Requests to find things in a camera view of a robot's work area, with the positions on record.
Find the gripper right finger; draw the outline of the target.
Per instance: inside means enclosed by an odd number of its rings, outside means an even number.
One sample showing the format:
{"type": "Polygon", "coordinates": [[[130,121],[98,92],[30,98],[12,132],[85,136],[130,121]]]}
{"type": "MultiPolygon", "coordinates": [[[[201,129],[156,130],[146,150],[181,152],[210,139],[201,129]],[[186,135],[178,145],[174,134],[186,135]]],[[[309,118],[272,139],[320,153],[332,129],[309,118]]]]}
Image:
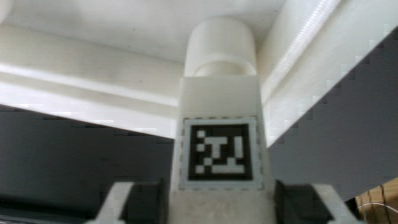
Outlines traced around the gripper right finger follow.
{"type": "Polygon", "coordinates": [[[277,224],[364,224],[330,185],[277,181],[273,203],[277,224]]]}

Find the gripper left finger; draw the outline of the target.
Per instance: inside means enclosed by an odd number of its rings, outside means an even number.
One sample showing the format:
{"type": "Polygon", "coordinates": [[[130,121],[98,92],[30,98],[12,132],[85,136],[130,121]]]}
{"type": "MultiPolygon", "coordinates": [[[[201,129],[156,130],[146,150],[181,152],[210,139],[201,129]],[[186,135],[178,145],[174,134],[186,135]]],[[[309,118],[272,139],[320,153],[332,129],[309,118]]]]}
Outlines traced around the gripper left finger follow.
{"type": "Polygon", "coordinates": [[[85,224],[167,224],[163,181],[115,182],[96,217],[85,224]]]}

